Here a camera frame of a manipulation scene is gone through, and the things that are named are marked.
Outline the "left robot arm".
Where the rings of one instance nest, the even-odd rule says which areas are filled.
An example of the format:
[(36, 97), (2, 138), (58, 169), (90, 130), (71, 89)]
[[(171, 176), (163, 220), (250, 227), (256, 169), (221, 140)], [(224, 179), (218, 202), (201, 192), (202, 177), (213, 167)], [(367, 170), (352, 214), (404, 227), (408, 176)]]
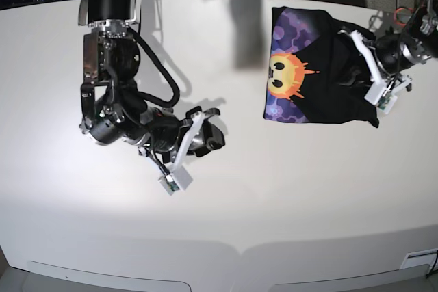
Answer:
[(401, 80), (402, 71), (437, 58), (437, 0), (415, 0), (410, 15), (400, 24), (399, 29), (390, 27), (378, 36), (369, 29), (340, 21), (338, 34), (353, 58), (337, 78), (337, 84), (370, 88), (376, 82), (365, 56), (353, 42), (353, 32), (361, 34), (361, 43), (370, 52), (386, 88)]

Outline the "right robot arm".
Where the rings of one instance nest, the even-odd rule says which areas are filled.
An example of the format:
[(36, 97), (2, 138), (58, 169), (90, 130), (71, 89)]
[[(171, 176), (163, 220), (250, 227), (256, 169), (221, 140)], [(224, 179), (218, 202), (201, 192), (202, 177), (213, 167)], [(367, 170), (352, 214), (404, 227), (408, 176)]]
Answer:
[[(83, 37), (83, 134), (104, 146), (122, 140), (158, 165), (221, 149), (224, 134), (211, 123), (218, 109), (195, 107), (183, 119), (173, 114), (180, 89), (140, 34), (141, 1), (81, 0), (78, 23), (90, 30)], [(138, 89), (142, 55), (170, 86), (169, 100)]]

